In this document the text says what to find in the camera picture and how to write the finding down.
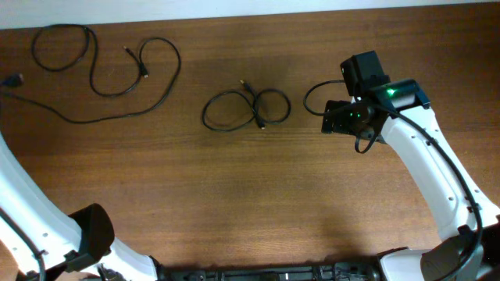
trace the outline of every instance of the wood grain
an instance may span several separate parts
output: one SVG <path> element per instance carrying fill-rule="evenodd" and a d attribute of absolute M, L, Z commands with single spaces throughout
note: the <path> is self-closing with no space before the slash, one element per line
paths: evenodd
<path fill-rule="evenodd" d="M 136 75 L 122 45 L 162 36 L 178 46 L 183 66 L 166 103 L 146 116 L 78 126 L 2 99 L 2 134 L 61 210 L 101 204 L 121 240 L 168 266 L 285 265 L 429 248 L 439 243 L 436 227 L 398 156 L 384 145 L 358 155 L 351 137 L 321 134 L 302 97 L 340 78 L 349 56 L 377 50 L 392 80 L 420 83 L 455 153 L 500 204 L 498 14 L 492 3 L 97 25 L 95 83 L 103 91 Z M 17 94 L 73 118 L 150 105 L 176 65 L 154 43 L 145 53 L 150 77 L 126 97 L 100 98 L 88 86 L 91 52 L 66 72 L 45 72 L 30 57 L 35 32 L 0 31 L 0 74 L 22 72 Z M 41 54 L 55 65 L 82 46 L 77 31 L 44 40 Z M 290 118 L 266 130 L 207 130 L 203 105 L 240 79 L 285 91 Z M 344 86 L 332 85 L 311 103 L 321 109 L 346 98 Z M 247 110 L 238 100 L 228 106 Z M 0 279 L 15 274 L 0 247 Z"/>

